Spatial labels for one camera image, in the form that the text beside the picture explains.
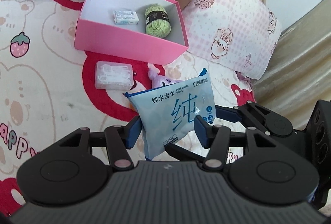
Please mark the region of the blue wet wipes pack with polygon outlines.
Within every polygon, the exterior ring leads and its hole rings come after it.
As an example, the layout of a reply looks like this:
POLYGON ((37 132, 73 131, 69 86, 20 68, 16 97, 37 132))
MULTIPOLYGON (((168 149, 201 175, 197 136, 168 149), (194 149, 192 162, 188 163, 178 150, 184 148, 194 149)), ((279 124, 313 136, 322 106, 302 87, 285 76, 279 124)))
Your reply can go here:
POLYGON ((137 93, 124 93, 143 125, 144 154, 147 160, 159 156, 169 143, 178 142, 194 130, 194 119, 207 123, 215 119, 215 102, 210 76, 203 69, 186 81, 137 93))

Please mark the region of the purple plush toy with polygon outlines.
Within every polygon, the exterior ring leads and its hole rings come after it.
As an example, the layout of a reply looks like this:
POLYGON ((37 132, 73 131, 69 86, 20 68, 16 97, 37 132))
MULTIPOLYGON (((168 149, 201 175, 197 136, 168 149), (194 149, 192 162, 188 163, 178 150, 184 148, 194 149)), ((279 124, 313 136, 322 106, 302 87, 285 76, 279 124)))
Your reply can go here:
POLYGON ((154 64, 150 63, 148 63, 148 77, 151 80, 152 89, 157 89, 159 87, 181 82, 181 80, 175 80, 165 75, 161 75, 160 69, 158 69, 154 64))

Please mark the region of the clear plastic floss pick box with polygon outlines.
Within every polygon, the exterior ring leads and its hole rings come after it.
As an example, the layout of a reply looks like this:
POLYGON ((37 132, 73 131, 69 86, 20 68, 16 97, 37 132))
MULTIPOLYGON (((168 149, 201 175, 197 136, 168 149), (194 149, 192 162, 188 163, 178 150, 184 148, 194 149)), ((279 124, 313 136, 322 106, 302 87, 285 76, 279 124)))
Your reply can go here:
POLYGON ((130 90, 133 86, 131 64, 98 61, 95 65, 95 87, 104 90, 130 90))

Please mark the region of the white bear print blanket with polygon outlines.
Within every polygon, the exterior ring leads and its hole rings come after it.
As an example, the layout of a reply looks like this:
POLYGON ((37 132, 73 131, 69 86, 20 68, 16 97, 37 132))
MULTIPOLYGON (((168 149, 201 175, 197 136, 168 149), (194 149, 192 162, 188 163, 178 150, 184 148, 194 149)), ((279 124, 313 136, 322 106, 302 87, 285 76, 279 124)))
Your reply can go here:
POLYGON ((73 47, 82 0, 1 0, 1 212, 24 205, 18 168, 80 127, 125 125, 135 110, 121 91, 96 89, 98 61, 73 47))

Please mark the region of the pink checked pillow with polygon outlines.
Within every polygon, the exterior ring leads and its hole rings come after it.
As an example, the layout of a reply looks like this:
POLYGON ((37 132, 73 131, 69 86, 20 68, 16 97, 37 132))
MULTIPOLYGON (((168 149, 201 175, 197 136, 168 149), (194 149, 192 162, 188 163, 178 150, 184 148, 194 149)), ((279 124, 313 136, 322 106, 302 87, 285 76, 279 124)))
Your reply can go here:
POLYGON ((261 0, 191 0, 182 15, 190 53, 250 79, 262 77, 282 31, 261 0))

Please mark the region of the green yarn ball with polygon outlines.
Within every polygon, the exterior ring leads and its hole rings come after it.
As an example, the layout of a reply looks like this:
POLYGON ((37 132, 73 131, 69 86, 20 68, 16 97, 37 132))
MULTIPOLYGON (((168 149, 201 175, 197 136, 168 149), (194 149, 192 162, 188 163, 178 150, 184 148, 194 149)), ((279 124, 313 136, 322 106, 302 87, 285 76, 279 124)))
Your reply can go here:
POLYGON ((171 31, 168 13, 161 5, 149 6, 145 10, 145 33, 164 39, 171 31))

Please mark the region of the pink cardboard box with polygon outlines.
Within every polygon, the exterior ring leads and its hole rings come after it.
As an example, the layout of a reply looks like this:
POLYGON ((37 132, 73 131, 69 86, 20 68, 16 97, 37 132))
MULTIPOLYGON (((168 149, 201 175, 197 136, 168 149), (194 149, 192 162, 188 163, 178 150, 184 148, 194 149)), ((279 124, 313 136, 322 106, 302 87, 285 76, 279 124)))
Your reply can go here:
POLYGON ((142 62, 166 65, 188 49, 180 5, 175 0, 85 0, 77 20, 74 47, 142 62), (159 4, 169 15, 164 39, 145 33, 145 10, 159 4), (116 25, 113 11, 135 11, 137 25, 116 25))

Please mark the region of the small blue white packet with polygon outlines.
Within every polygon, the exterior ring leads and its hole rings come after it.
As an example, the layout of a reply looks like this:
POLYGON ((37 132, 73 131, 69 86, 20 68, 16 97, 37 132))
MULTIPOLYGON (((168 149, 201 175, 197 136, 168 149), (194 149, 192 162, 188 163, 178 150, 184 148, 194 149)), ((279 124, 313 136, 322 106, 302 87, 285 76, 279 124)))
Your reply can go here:
POLYGON ((113 11, 114 23, 116 25, 137 25, 139 17, 135 11, 117 10, 113 11))

